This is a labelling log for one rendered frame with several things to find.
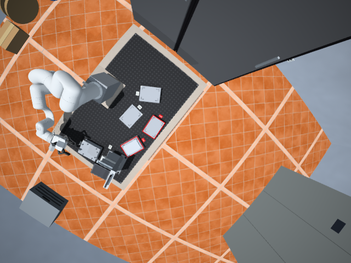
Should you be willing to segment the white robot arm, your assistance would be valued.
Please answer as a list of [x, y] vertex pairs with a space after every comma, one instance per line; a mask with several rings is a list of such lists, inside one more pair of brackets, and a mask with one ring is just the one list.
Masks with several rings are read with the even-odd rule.
[[54, 115], [46, 105], [45, 95], [53, 94], [60, 99], [59, 106], [64, 112], [73, 112], [103, 94], [99, 83], [83, 81], [86, 87], [83, 85], [82, 88], [69, 73], [62, 70], [55, 72], [37, 68], [30, 71], [28, 78], [33, 83], [30, 86], [33, 108], [43, 110], [46, 114], [45, 119], [36, 123], [36, 135], [48, 143], [56, 134], [47, 130], [54, 125]]

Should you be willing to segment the black microplate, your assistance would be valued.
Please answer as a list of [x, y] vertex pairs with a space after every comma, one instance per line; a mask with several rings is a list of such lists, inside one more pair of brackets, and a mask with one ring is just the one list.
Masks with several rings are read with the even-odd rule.
[[98, 163], [94, 163], [93, 168], [91, 170], [91, 173], [106, 180], [107, 177], [109, 176], [111, 170], [103, 167], [102, 165], [98, 164]]

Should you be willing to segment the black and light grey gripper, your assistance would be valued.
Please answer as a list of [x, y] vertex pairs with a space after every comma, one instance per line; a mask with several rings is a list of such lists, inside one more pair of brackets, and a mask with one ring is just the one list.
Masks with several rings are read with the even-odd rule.
[[[67, 140], [66, 140], [67, 139]], [[51, 140], [50, 140], [50, 143], [54, 143], [54, 142], [57, 142], [56, 143], [56, 146], [55, 146], [55, 149], [58, 150], [58, 154], [59, 155], [62, 155], [62, 154], [65, 154], [67, 156], [70, 155], [70, 153], [68, 152], [65, 152], [65, 147], [67, 145], [67, 142], [71, 145], [74, 145], [74, 143], [70, 140], [70, 138], [68, 137], [68, 135], [65, 135], [65, 136], [60, 136], [58, 134], [54, 135]], [[60, 152], [61, 151], [61, 152]]]

